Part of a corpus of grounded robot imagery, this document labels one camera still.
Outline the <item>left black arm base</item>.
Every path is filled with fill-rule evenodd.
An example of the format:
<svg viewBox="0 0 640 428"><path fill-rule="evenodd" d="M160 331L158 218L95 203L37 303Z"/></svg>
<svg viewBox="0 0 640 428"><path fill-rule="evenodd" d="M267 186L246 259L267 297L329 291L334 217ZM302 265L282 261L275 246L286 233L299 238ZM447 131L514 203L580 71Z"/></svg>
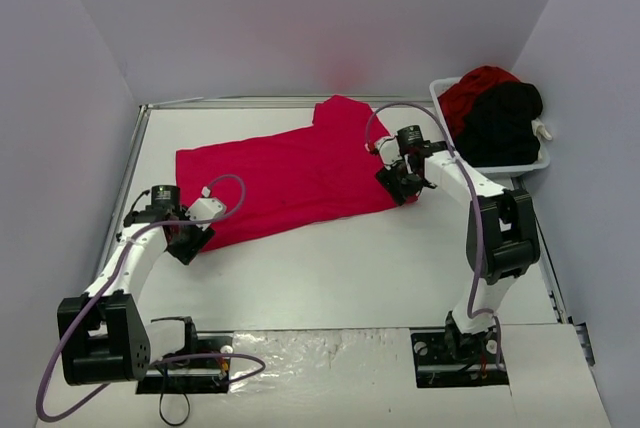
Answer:
<svg viewBox="0 0 640 428"><path fill-rule="evenodd" d="M198 354L221 351L233 351L230 333L205 332L198 335ZM210 358L179 361L150 369L145 378L137 383L135 394L226 394L229 390L229 370L229 360L225 367L221 361Z"/></svg>

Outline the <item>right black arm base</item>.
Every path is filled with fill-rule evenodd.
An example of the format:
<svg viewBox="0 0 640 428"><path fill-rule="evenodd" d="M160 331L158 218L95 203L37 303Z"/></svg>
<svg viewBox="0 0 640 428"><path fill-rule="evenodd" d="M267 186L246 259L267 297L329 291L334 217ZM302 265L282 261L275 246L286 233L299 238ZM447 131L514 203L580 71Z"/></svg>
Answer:
<svg viewBox="0 0 640 428"><path fill-rule="evenodd" d="M508 386L509 377L496 359L496 335L475 335L470 350L455 358L445 342L443 329L412 330L411 348L416 386L419 389Z"/></svg>

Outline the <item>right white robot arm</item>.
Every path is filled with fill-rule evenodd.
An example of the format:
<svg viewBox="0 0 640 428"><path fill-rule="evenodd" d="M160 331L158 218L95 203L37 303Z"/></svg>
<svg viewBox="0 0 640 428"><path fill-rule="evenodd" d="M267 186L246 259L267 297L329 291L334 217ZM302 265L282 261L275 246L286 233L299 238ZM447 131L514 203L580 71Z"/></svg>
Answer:
<svg viewBox="0 0 640 428"><path fill-rule="evenodd" d="M447 315L446 354L465 361L479 336L496 329L497 311L507 292L540 258L531 196L507 189L471 167L445 141L423 138L417 125L367 144L382 162L376 180L399 206L425 188L439 189L468 210L466 258L469 287Z"/></svg>

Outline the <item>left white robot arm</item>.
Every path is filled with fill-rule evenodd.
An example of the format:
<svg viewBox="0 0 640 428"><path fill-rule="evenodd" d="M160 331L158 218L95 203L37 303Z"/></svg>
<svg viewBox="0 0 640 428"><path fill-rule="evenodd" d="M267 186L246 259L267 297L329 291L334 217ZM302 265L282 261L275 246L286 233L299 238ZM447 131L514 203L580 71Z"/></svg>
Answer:
<svg viewBox="0 0 640 428"><path fill-rule="evenodd" d="M137 303L159 258L169 254L188 265L213 238L211 224L226 207L208 191L186 206L173 185L156 185L146 194L148 204L125 215L117 246L96 280L58 307L62 367L71 386L140 381L165 355L179 366L200 357L202 343L188 318L146 324Z"/></svg>

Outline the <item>bright red t shirt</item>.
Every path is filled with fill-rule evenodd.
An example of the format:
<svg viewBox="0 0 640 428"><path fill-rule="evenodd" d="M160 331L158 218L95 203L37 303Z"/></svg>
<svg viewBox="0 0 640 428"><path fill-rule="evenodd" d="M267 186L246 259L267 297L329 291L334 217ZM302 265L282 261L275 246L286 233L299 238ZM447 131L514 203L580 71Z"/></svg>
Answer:
<svg viewBox="0 0 640 428"><path fill-rule="evenodd" d="M363 102L335 95L316 105L308 127L271 136L180 149L176 182L186 205L209 183L239 211L215 224L211 251L312 223L395 208L376 180L367 140L388 136Z"/></svg>

